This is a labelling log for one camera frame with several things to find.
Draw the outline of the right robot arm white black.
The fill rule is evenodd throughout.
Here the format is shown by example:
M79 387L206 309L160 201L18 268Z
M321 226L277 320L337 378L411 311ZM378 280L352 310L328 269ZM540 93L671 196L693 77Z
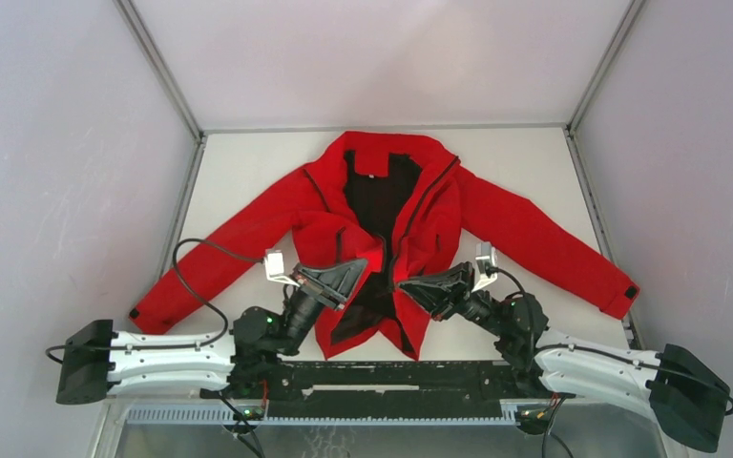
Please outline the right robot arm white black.
M401 281L399 290L437 321L459 316L495 336L495 348L527 397L586 398L636 413L676 442L717 450L733 415L727 383L686 348L661 351L592 343L550 325L535 295L501 268L462 262Z

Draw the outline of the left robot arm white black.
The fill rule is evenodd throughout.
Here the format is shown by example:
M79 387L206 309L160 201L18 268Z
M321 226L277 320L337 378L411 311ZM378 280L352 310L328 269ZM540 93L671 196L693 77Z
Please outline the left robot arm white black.
M249 397L283 356L298 355L324 311L345 307L368 268L355 259L325 268L299 263L287 272L279 250L268 251L262 264L269 281L290 291L281 313L253 306L215 334L139 334L93 321L62 346L56 402L78 406L170 388Z

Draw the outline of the red jacket black lining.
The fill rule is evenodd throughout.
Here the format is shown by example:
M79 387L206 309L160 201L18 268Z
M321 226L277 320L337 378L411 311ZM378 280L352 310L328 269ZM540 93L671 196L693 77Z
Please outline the red jacket black lining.
M145 333L169 331L285 236L313 266L369 262L346 308L316 324L326 358L382 334L418 359L429 315L398 283L448 269L463 232L611 317L623 318L639 294L626 273L533 202L475 175L429 136L347 131L306 163L256 152L220 174L231 209L130 310Z

